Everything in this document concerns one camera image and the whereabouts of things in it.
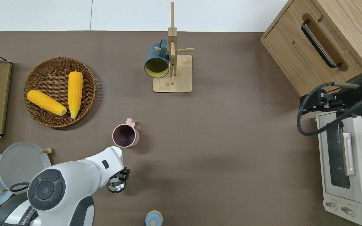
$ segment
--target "oven knob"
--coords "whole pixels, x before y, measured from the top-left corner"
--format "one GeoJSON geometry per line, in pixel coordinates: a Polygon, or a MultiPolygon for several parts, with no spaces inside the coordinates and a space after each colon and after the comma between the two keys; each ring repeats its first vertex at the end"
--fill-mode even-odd
{"type": "Polygon", "coordinates": [[[330,208],[332,208],[332,209],[334,209],[334,210],[337,210],[337,202],[336,202],[336,200],[334,200],[334,199],[331,199],[330,201],[323,201],[323,204],[325,205],[325,206],[329,206],[330,208]]]}
{"type": "Polygon", "coordinates": [[[347,207],[342,207],[341,210],[350,215],[351,217],[354,217],[354,215],[356,214],[352,205],[348,205],[347,207]]]}
{"type": "Polygon", "coordinates": [[[325,206],[336,207],[336,204],[333,202],[325,202],[325,206]]]}

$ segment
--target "oven handle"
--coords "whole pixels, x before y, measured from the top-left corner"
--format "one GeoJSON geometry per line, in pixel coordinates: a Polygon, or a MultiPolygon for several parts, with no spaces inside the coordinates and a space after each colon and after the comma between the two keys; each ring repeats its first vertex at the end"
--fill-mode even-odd
{"type": "Polygon", "coordinates": [[[344,173],[346,176],[354,176],[356,174],[354,170],[353,149],[352,149],[352,137],[350,133],[340,133],[343,140],[343,158],[344,158],[344,173]]]}

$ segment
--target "corn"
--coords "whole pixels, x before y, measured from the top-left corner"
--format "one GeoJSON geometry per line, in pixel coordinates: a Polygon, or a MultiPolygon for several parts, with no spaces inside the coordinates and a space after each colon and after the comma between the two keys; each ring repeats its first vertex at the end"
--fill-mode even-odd
{"type": "Polygon", "coordinates": [[[27,93],[26,96],[27,99],[33,104],[58,116],[63,116],[66,113],[66,107],[41,91],[32,89],[27,93]]]}
{"type": "Polygon", "coordinates": [[[71,118],[78,115],[82,100],[83,75],[80,72],[70,72],[68,78],[68,107],[71,118]]]}

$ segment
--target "round woven tray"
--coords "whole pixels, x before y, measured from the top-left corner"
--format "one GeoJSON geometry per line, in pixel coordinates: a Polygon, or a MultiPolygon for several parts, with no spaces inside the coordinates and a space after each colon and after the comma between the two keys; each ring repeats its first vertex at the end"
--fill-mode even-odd
{"type": "Polygon", "coordinates": [[[85,64],[70,57],[56,57],[42,62],[30,72],[23,87],[27,113],[36,122],[52,128],[69,126],[80,120],[92,106],[95,95],[96,83],[92,72],[85,64]],[[73,71],[83,74],[82,101],[75,119],[71,118],[68,107],[68,76],[73,71]],[[47,94],[65,106],[68,110],[66,114],[58,116],[30,102],[26,95],[32,89],[47,94]]]}

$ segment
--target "pink mug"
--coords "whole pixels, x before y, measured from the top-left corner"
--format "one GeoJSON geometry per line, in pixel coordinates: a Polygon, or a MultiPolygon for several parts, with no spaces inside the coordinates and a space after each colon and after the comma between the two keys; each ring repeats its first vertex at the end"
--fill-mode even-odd
{"type": "Polygon", "coordinates": [[[120,148],[129,148],[139,141],[139,132],[135,129],[135,120],[127,118],[125,124],[118,125],[112,131],[112,141],[120,148]]]}

